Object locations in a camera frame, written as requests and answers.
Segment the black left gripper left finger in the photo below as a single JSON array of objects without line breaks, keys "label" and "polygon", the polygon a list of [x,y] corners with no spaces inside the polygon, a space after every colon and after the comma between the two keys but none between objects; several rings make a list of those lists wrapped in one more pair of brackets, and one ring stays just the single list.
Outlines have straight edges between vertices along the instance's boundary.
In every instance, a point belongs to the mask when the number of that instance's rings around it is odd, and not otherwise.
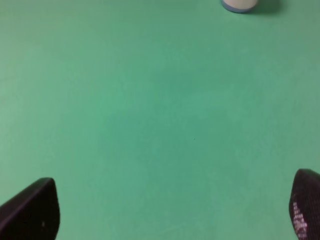
[{"label": "black left gripper left finger", "polygon": [[55,180],[42,177],[0,206],[2,240],[55,240],[60,205]]}]

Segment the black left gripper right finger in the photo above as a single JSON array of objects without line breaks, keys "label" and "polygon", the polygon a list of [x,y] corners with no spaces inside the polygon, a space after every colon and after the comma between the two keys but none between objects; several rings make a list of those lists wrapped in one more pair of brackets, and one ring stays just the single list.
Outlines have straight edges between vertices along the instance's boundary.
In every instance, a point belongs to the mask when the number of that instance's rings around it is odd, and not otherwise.
[{"label": "black left gripper right finger", "polygon": [[299,240],[320,239],[320,174],[299,169],[293,179],[289,216]]}]

